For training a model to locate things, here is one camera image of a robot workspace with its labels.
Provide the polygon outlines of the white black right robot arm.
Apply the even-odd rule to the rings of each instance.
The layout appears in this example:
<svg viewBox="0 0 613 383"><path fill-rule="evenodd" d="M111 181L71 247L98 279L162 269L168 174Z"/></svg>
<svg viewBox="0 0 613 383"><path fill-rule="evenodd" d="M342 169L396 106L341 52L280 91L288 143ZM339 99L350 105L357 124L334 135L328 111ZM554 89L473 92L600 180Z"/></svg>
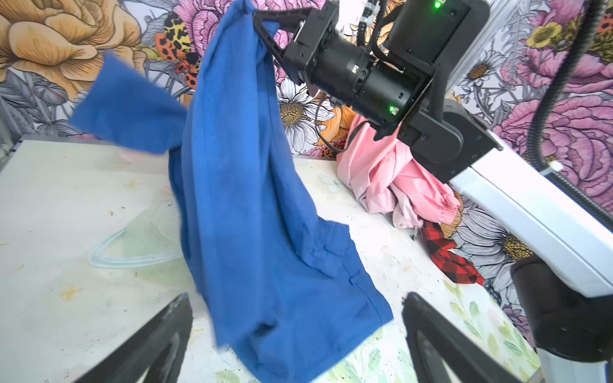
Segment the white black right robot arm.
<svg viewBox="0 0 613 383"><path fill-rule="evenodd" d="M356 43L335 30L339 7L255 11L253 25L287 76L347 105L375 128L409 146L443 183L485 207L533 250L511 270L547 382L612 380L612 218L549 164L541 150L546 121L592 44L607 3L590 1L568 56L528 130L523 159L455 102L450 74L482 33L484 1L408 1L390 13L368 3Z"/></svg>

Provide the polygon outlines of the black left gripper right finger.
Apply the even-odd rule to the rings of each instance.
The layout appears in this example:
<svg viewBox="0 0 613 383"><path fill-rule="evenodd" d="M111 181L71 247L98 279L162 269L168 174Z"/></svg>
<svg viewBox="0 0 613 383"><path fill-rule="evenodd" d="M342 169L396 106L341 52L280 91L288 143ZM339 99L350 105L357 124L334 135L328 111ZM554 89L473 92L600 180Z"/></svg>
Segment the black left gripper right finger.
<svg viewBox="0 0 613 383"><path fill-rule="evenodd" d="M413 368L420 382L517 382L419 294L404 300L402 319Z"/></svg>

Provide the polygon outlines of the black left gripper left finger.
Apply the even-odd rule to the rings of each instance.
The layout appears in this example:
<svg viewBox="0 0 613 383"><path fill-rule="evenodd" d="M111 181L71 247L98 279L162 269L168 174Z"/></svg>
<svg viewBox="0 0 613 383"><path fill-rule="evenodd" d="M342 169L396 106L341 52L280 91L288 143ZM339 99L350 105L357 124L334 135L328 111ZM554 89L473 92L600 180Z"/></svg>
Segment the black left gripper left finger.
<svg viewBox="0 0 613 383"><path fill-rule="evenodd" d="M193 325L188 294L174 300L79 382L176 382Z"/></svg>

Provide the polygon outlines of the red black plaid cloth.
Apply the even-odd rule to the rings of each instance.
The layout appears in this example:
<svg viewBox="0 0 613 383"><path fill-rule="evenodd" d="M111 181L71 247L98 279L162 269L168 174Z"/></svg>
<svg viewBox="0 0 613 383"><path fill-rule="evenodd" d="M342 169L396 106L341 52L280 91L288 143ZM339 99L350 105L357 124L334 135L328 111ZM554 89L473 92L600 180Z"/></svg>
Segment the red black plaid cloth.
<svg viewBox="0 0 613 383"><path fill-rule="evenodd" d="M453 252L456 243L445 238L438 223L425 221L420 233L430 259L449 279L459 284L484 285L485 279L474 264Z"/></svg>

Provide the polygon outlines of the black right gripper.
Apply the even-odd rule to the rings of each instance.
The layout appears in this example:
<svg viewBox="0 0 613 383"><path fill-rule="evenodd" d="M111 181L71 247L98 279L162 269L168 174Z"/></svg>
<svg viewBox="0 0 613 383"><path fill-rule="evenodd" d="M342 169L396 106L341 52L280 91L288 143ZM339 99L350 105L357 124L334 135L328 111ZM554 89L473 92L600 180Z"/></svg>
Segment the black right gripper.
<svg viewBox="0 0 613 383"><path fill-rule="evenodd" d="M340 105L351 107L375 129L396 129L419 105L431 82L431 71L381 52L381 28L399 20L400 8L386 13L385 1L367 1L360 15L355 41L336 30L339 5L327 1L317 8L255 11L253 26L262 43L296 84L314 96L323 91ZM291 35L286 47L277 32Z"/></svg>

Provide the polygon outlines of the blue cloth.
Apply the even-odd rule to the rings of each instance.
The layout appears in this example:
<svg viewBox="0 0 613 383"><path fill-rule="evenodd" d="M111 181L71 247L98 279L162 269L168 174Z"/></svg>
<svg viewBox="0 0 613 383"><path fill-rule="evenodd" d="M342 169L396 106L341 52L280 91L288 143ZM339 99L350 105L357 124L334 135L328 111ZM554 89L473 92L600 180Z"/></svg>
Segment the blue cloth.
<svg viewBox="0 0 613 383"><path fill-rule="evenodd" d="M319 217L295 171L254 10L229 6L189 107L109 55L70 122L168 155L181 247L216 342L262 382L309 382L393 314L348 226Z"/></svg>

